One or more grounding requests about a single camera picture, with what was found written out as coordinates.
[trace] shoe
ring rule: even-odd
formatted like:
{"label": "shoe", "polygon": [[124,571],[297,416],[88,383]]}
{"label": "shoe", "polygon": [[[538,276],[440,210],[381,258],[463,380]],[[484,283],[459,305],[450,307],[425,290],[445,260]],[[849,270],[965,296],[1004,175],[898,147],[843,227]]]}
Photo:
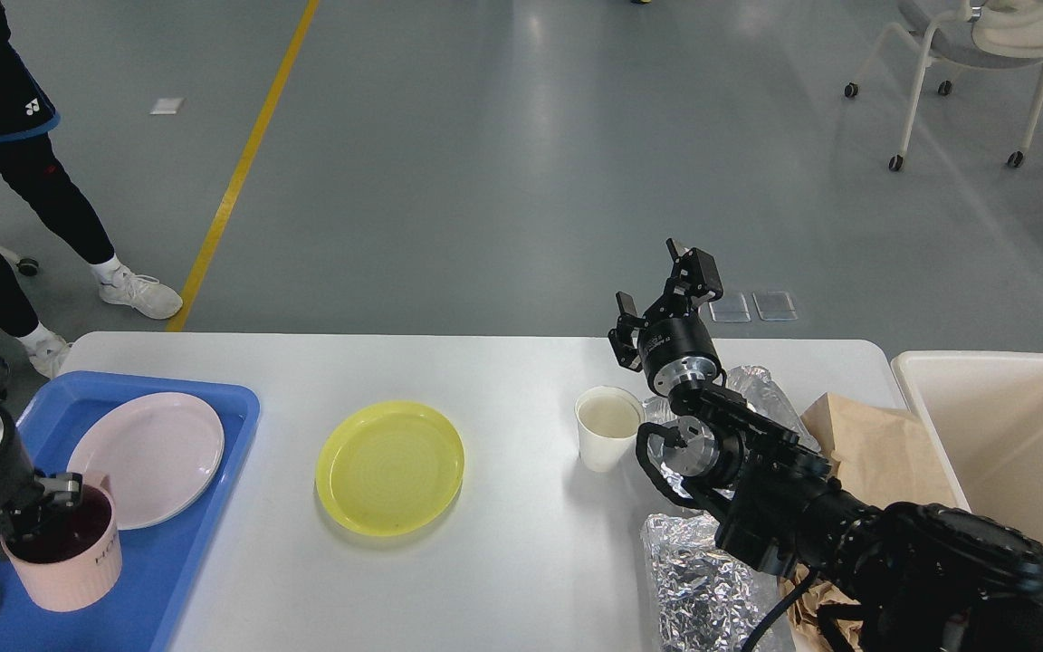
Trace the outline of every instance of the shoe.
{"label": "shoe", "polygon": [[114,306],[131,306],[145,317],[166,319],[179,312],[183,299],[155,277],[140,276],[127,265],[112,272],[111,282],[99,284],[99,298]]}
{"label": "shoe", "polygon": [[30,360],[34,371],[46,376],[47,379],[53,379],[58,375],[58,369],[63,367],[69,354],[71,345],[54,334],[50,338],[41,340],[34,351],[26,349],[26,358]]}

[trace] white box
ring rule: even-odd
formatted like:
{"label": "white box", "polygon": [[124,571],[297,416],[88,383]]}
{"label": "white box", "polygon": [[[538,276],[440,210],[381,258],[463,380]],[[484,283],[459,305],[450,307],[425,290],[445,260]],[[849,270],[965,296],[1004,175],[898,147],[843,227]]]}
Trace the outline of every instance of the white box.
{"label": "white box", "polygon": [[1043,544],[1043,354],[907,352],[891,367],[972,511]]}

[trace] cup rim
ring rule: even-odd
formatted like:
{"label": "cup rim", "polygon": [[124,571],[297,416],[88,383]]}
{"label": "cup rim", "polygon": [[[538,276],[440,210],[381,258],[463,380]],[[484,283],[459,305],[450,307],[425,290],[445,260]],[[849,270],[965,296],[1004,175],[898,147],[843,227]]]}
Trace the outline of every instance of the cup rim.
{"label": "cup rim", "polygon": [[94,544],[88,546],[82,553],[74,554],[74,556],[67,557],[66,559],[59,559],[57,561],[29,561],[22,557],[18,557],[18,555],[10,550],[10,546],[7,544],[7,540],[5,540],[5,537],[2,537],[0,538],[0,544],[1,546],[3,546],[3,552],[7,554],[7,557],[10,559],[11,564],[21,566],[34,566],[34,569],[50,569],[50,566],[55,566],[57,564],[66,564],[66,562],[74,561],[75,559],[79,559],[79,557],[82,557],[83,554],[90,553],[96,546],[99,545],[100,541],[108,540],[108,538],[111,537],[107,536],[107,533],[119,532],[119,528],[117,528],[119,520],[115,515],[115,499],[112,498],[112,492],[108,490],[104,490],[103,487],[90,485],[88,483],[83,483],[82,486],[83,488],[90,487],[93,488],[93,490],[102,492],[103,497],[106,498],[107,507],[108,509],[111,509],[112,512],[111,518],[107,520],[106,527],[103,529],[103,533],[99,535],[98,539],[95,539]]}
{"label": "cup rim", "polygon": [[579,430],[584,429],[585,432],[590,433],[591,435],[593,435],[596,437],[601,437],[601,438],[604,438],[604,440],[616,441],[616,442],[622,442],[622,441],[629,440],[629,438],[637,437],[637,435],[638,435],[638,430],[637,429],[634,429],[633,433],[630,433],[629,435],[627,435],[625,437],[607,437],[605,435],[601,435],[601,434],[598,434],[598,433],[593,432],[590,429],[590,427],[588,427],[585,424],[583,424],[583,421],[582,421],[582,405],[585,402],[590,401],[591,397],[598,397],[598,396],[615,396],[615,397],[621,397],[621,400],[625,401],[626,404],[630,405],[630,408],[634,409],[634,412],[638,416],[638,424],[641,425],[642,421],[647,420],[647,411],[646,411],[645,408],[641,407],[641,401],[638,401],[638,396],[633,395],[633,393],[629,392],[628,389],[616,388],[616,387],[613,387],[613,385],[595,385],[595,387],[589,388],[586,391],[580,393],[579,397],[577,397],[577,401],[574,402],[574,418],[577,421],[577,424],[579,424]]}

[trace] dark liquid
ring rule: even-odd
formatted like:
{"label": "dark liquid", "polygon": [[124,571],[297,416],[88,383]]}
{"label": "dark liquid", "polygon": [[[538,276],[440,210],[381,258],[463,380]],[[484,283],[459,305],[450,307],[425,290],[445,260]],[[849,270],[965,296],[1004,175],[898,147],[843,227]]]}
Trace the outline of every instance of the dark liquid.
{"label": "dark liquid", "polygon": [[32,540],[9,545],[14,556],[32,564],[53,564],[67,561],[95,546],[106,525],[112,523],[112,505],[103,491],[83,485],[82,505],[70,514],[58,514],[43,525],[43,531]]}

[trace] white table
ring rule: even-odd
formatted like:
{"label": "white table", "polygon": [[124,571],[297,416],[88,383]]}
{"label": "white table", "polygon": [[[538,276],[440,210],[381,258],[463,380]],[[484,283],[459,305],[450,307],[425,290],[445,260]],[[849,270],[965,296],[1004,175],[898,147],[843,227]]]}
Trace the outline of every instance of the white table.
{"label": "white table", "polygon": [[[724,365],[771,368],[795,408],[833,391],[902,408],[864,341],[717,340]],[[261,418],[171,649],[653,649],[638,538],[670,511],[633,456],[577,461],[574,401],[593,385],[649,396],[605,339],[93,333],[73,370],[251,388]],[[353,535],[315,498],[316,456],[363,406],[418,401],[456,426],[463,489],[434,524]]]}

